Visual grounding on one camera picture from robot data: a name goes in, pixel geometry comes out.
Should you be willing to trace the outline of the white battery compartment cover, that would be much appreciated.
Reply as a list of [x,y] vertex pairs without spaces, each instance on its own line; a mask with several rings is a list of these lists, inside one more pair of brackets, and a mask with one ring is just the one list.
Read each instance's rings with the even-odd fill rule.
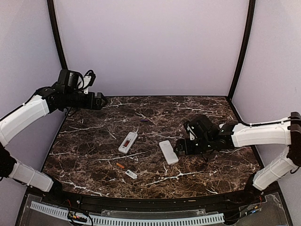
[[131,177],[132,179],[137,179],[137,177],[138,177],[134,172],[132,172],[129,169],[125,172],[125,174],[128,175],[129,177]]

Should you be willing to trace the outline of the white remote with display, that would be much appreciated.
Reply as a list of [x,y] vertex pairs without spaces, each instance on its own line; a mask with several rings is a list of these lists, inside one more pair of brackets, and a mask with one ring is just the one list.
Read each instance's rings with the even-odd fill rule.
[[127,154],[138,137],[137,132],[129,132],[122,144],[119,146],[118,151]]

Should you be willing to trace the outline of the yellow handled screwdriver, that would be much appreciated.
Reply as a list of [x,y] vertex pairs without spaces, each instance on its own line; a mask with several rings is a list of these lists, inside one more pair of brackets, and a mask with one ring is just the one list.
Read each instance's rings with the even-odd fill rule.
[[176,154],[176,155],[179,155],[179,150],[178,150],[178,146],[174,146],[174,153]]

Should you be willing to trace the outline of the orange AAA battery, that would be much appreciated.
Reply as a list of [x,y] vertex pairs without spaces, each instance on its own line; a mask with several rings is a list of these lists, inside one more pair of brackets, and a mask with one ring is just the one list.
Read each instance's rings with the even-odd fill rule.
[[116,163],[117,166],[119,166],[120,168],[124,169],[125,167],[123,165],[121,165],[120,163]]

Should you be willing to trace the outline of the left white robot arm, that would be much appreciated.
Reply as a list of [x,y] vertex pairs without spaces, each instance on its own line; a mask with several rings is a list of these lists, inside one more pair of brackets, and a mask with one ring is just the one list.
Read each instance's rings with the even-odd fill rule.
[[66,194],[56,179],[14,158],[5,147],[25,128],[52,112],[66,108],[101,110],[108,100],[101,93],[89,92],[96,79],[93,70],[82,75],[62,69],[52,86],[37,89],[22,105],[0,120],[0,177],[11,178],[25,186],[35,187],[48,193],[56,205],[66,202]]

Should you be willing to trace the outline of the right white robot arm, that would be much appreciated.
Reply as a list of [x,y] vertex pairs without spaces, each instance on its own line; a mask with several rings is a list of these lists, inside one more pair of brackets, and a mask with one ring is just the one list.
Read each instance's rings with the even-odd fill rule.
[[235,149],[251,145],[286,145],[284,151],[270,164],[254,173],[240,193],[240,200],[250,204],[288,172],[301,166],[301,115],[261,123],[228,123],[217,125],[202,114],[184,124],[189,138],[179,139],[174,147],[176,155],[197,155],[208,151]]

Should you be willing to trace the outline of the white remote control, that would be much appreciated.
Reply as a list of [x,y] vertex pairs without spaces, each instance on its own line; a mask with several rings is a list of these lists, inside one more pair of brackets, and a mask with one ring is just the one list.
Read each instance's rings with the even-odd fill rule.
[[168,165],[176,164],[179,161],[171,143],[168,140],[159,142],[159,147]]

